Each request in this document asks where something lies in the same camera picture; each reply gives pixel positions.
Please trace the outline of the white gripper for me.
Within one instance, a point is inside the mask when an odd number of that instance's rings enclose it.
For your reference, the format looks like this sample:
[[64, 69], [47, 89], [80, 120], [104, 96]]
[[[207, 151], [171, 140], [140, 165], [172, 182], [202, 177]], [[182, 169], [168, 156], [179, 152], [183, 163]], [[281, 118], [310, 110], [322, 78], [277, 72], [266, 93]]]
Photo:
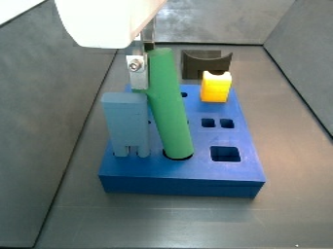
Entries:
[[148, 55], [155, 20], [167, 0], [55, 0], [60, 20], [85, 48], [123, 49], [132, 89], [148, 88]]

